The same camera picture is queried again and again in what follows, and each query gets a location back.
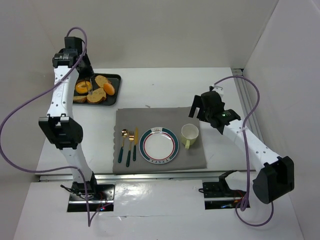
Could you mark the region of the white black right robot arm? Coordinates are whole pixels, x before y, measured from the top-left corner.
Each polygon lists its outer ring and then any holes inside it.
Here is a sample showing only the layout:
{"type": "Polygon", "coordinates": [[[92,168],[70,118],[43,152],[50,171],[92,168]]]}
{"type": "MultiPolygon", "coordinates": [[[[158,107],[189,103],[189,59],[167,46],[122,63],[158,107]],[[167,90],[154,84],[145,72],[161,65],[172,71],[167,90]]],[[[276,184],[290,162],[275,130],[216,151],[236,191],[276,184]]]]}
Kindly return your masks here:
{"type": "Polygon", "coordinates": [[[281,157],[268,148],[234,110],[225,110],[222,96],[223,88],[217,86],[195,95],[188,116],[193,118],[198,108],[197,119],[209,123],[249,157],[257,173],[253,191],[262,203],[269,204],[291,192],[295,187],[293,160],[289,156],[281,157]]]}

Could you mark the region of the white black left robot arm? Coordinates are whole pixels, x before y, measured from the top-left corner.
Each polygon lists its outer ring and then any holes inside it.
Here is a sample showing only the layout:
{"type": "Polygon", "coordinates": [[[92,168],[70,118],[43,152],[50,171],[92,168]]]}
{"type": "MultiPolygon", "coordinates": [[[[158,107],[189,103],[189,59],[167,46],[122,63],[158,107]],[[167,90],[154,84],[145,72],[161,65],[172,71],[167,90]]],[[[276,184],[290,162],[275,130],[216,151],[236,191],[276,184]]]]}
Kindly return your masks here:
{"type": "Polygon", "coordinates": [[[46,116],[39,118],[38,124],[72,166],[72,186],[80,192],[85,189],[93,192],[97,181],[82,150],[83,128],[73,117],[73,97],[77,80],[91,79],[94,71],[81,38],[67,36],[64,44],[52,59],[57,87],[46,116]]]}

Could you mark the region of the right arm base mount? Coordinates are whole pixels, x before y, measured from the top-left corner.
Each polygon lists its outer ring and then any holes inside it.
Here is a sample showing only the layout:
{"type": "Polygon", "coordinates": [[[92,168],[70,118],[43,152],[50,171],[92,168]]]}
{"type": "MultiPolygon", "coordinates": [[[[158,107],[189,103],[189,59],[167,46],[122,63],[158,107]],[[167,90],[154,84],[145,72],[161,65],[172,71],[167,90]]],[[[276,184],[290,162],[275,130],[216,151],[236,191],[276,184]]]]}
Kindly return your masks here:
{"type": "Polygon", "coordinates": [[[235,172],[235,170],[230,170],[220,175],[218,181],[202,183],[202,188],[199,188],[198,191],[203,194],[206,210],[234,209],[241,202],[246,192],[232,190],[226,182],[226,177],[235,172]]]}

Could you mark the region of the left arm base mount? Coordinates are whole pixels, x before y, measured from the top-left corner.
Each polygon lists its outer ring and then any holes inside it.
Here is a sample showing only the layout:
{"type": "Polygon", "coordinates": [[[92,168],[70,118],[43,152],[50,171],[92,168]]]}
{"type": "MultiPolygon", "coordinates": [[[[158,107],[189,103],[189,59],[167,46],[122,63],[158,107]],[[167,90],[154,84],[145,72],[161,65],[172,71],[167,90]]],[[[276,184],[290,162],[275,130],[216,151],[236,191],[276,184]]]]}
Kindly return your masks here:
{"type": "MultiPolygon", "coordinates": [[[[60,185],[61,188],[69,193],[67,212],[80,213],[86,212],[86,198],[84,193],[76,193],[71,187],[60,185]]],[[[114,184],[98,184],[96,193],[88,194],[88,205],[90,212],[113,212],[114,211],[114,184]]]]}

